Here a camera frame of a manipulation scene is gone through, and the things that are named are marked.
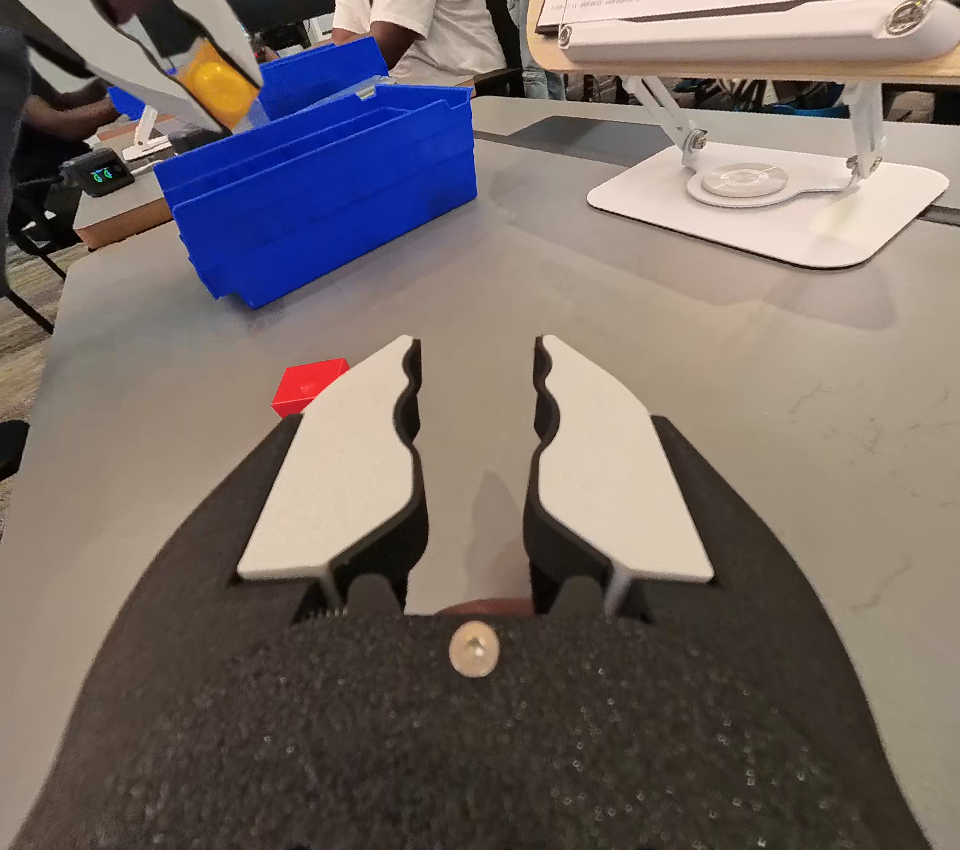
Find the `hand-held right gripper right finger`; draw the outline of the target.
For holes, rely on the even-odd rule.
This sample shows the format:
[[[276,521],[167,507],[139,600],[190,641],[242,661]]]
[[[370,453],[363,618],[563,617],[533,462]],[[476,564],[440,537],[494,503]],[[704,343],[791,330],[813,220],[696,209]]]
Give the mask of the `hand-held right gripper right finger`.
[[[552,583],[707,584],[714,566],[645,404],[553,334],[534,344],[534,431],[523,518]]]

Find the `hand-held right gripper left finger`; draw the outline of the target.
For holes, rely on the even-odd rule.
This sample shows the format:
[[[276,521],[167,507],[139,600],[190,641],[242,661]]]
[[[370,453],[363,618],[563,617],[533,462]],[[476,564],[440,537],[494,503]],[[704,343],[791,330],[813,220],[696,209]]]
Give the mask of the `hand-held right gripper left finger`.
[[[304,410],[237,565],[246,581],[406,584],[429,518],[421,428],[422,343],[401,335]]]

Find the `red one-stud block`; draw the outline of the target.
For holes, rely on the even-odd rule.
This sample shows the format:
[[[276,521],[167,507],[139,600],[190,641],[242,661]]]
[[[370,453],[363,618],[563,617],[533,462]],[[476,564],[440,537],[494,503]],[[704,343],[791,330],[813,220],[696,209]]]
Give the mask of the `red one-stud block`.
[[[287,367],[270,406],[281,418],[300,414],[350,369],[349,362],[343,358]]]

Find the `orange one-stud block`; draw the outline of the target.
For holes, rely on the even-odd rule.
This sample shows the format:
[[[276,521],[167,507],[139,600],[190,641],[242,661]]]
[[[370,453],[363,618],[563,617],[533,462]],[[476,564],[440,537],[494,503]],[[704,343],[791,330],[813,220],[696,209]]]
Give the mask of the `orange one-stud block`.
[[[260,88],[227,62],[214,45],[198,39],[174,74],[219,124],[234,131],[258,100]]]

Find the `blue plastic bin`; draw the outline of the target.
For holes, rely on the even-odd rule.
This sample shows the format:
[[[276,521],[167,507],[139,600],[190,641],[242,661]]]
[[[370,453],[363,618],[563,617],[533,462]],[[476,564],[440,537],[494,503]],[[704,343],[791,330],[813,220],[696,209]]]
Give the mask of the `blue plastic bin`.
[[[473,201],[472,96],[380,84],[160,163],[198,279],[257,309]]]
[[[181,85],[175,77],[176,70],[170,70],[168,75]],[[260,88],[259,97],[248,115],[258,111],[268,121],[277,120],[359,85],[377,83],[388,75],[386,62],[373,38],[361,38],[342,46],[327,43],[260,65],[258,81],[252,81],[246,75]],[[185,124],[212,129],[216,133],[232,132],[211,115],[205,119],[191,111],[181,115],[174,111],[172,103],[154,103],[152,106],[161,114],[177,116]]]

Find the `grey desk with wooden edge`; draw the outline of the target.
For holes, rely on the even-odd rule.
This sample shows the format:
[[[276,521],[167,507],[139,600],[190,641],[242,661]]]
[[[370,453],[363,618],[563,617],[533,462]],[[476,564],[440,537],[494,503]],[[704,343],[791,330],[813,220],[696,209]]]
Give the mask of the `grey desk with wooden edge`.
[[[113,124],[102,128],[88,141],[97,157],[107,156],[108,150],[118,157],[132,148],[140,122]],[[181,122],[167,115],[157,117],[150,126],[150,142],[166,131],[168,134],[181,127]],[[173,148],[158,150],[130,165],[133,184],[106,196],[81,194],[74,220],[74,229],[91,251],[127,238],[149,232],[173,221],[173,214],[163,195],[154,164],[175,156]]]

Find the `white tilting stand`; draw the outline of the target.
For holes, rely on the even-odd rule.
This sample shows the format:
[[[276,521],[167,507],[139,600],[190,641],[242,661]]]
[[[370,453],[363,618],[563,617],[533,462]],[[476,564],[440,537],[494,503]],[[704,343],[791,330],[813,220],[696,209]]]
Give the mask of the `white tilting stand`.
[[[172,148],[172,143],[166,135],[155,135],[159,120],[159,111],[146,104],[136,125],[131,144],[122,150],[122,158],[128,164],[150,157],[155,157],[163,151]]]
[[[882,78],[958,49],[948,0],[833,0],[744,14],[565,22],[572,61],[628,63],[640,102],[674,149],[592,189],[595,210],[799,268],[874,257],[947,190],[942,173],[886,160]],[[844,88],[853,154],[712,141],[682,112],[654,65],[826,64]]]

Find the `black device green lights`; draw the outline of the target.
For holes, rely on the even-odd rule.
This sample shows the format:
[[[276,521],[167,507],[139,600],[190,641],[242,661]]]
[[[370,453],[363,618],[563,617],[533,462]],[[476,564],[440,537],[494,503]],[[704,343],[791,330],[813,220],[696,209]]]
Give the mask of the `black device green lights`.
[[[137,181],[121,156],[110,148],[90,149],[61,164],[60,172],[66,182],[94,198],[113,194]]]

